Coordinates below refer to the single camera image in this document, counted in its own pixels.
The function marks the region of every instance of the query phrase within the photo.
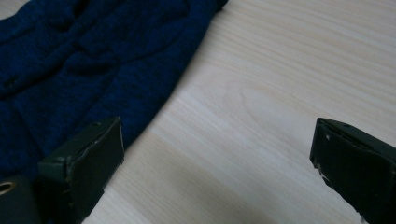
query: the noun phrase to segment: light wooden table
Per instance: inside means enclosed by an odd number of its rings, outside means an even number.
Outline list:
[[[308,159],[317,117],[396,146],[396,2],[231,0],[85,223],[361,223]]]

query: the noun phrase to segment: white wooden surface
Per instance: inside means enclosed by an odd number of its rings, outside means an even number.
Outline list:
[[[394,0],[231,0],[84,223],[361,223],[308,159],[315,122],[396,146],[395,72]]]

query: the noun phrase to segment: metal grommet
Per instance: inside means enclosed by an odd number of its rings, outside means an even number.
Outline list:
[[[7,194],[8,192],[15,189],[17,186],[14,182],[4,182],[0,183],[0,195]]]

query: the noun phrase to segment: blue knit fabric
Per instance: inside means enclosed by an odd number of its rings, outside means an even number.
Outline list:
[[[91,122],[128,147],[177,84],[226,0],[32,0],[0,21],[0,178]]]

